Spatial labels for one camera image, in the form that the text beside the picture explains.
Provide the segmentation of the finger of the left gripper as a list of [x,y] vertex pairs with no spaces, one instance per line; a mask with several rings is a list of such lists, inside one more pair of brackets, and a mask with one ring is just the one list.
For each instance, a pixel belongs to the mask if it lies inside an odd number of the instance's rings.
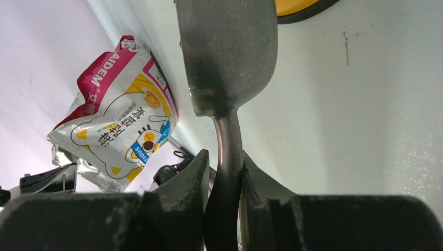
[[40,174],[25,174],[23,178],[20,178],[20,193],[73,193],[76,190],[76,176],[76,163],[57,167]]

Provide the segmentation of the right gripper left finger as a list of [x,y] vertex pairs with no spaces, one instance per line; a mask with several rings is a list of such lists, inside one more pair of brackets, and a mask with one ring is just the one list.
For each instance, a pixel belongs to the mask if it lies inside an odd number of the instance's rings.
[[1,212],[1,250],[203,250],[208,151],[152,192],[39,193]]

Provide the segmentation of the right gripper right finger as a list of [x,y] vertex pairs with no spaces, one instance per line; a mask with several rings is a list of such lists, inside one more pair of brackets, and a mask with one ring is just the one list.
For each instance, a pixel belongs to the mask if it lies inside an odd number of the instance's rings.
[[299,195],[245,155],[243,250],[442,250],[442,227],[411,196]]

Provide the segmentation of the pet food bag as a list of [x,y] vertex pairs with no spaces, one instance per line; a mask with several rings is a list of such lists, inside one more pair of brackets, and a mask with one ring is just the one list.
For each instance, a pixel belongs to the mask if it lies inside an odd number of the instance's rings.
[[124,35],[81,73],[77,87],[47,136],[52,162],[75,164],[103,192],[123,192],[179,121],[168,83],[150,48]]

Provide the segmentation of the metal food scoop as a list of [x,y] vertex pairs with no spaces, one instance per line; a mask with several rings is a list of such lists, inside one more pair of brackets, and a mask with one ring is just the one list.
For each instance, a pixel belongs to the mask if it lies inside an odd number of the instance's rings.
[[198,117],[210,117],[218,164],[203,220],[207,250],[237,250],[243,147],[238,109],[270,82],[278,54],[274,1],[176,1],[184,67]]

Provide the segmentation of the yellow double pet bowl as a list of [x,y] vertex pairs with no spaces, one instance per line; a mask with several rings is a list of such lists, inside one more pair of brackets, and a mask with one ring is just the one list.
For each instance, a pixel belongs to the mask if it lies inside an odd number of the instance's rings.
[[293,24],[314,17],[340,0],[275,0],[279,25]]

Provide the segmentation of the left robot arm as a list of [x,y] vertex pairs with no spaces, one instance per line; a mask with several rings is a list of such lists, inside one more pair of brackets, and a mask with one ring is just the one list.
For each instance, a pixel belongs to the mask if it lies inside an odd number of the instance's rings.
[[[170,138],[169,143],[174,148],[173,154],[182,161],[158,168],[153,175],[153,189],[178,175],[195,158],[195,155],[176,139]],[[56,145],[52,146],[52,163],[56,166],[55,169],[35,175],[25,174],[20,178],[19,193],[73,193],[76,191],[78,174],[104,192],[114,192],[116,188],[116,185],[107,180],[91,163]]]

